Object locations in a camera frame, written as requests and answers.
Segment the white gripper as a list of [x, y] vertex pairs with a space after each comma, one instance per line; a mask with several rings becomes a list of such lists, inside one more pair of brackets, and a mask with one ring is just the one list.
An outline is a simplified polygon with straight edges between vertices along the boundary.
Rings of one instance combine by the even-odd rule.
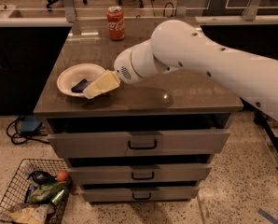
[[94, 79], [83, 91], [87, 99], [92, 99], [119, 87], [120, 79], [127, 84], [141, 81], [143, 78], [139, 72], [140, 61], [135, 54], [135, 48], [131, 47], [122, 51], [114, 61], [115, 71], [106, 70]]

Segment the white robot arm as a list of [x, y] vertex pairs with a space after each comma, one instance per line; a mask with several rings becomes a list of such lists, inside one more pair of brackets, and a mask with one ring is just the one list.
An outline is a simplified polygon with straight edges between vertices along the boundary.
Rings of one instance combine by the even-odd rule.
[[224, 47], [179, 20], [164, 21], [151, 37], [122, 51], [114, 69], [95, 78], [83, 94], [92, 99], [157, 74], [188, 70], [209, 76], [278, 121], [278, 60]]

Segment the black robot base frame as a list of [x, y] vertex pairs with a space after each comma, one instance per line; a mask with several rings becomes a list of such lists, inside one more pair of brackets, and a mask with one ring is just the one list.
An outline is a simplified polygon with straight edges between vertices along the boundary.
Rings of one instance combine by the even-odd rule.
[[267, 136], [270, 138], [271, 143], [278, 154], [278, 137], [275, 136], [274, 132], [272, 131], [271, 126], [268, 123], [268, 120], [264, 117], [262, 113], [256, 113], [254, 117], [254, 123], [256, 125], [261, 126], [264, 131], [266, 132]]

